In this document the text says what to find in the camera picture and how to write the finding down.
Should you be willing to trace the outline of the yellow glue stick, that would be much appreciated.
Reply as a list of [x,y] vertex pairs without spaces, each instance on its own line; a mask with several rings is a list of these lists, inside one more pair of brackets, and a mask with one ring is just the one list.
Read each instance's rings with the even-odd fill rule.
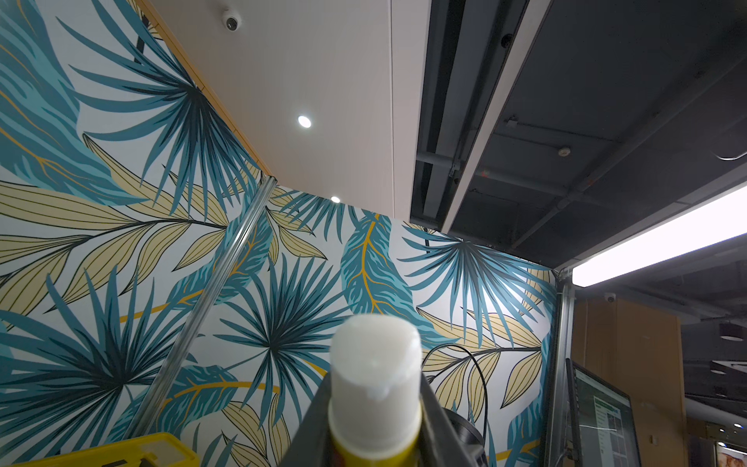
[[416,466],[423,410],[421,338],[402,318],[347,319],[330,347],[334,466]]

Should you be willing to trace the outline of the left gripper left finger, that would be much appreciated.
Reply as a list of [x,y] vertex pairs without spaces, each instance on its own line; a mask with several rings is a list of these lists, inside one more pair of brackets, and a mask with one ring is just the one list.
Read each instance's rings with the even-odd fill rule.
[[279,467],[328,467],[332,465],[332,441],[329,429],[329,403],[332,375],[327,374]]

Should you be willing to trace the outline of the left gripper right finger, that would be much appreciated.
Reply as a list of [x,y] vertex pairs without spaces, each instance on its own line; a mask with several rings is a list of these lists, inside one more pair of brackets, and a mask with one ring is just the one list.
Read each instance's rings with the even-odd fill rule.
[[463,443],[424,374],[420,374],[422,423],[418,437],[419,466],[478,466],[476,445]]

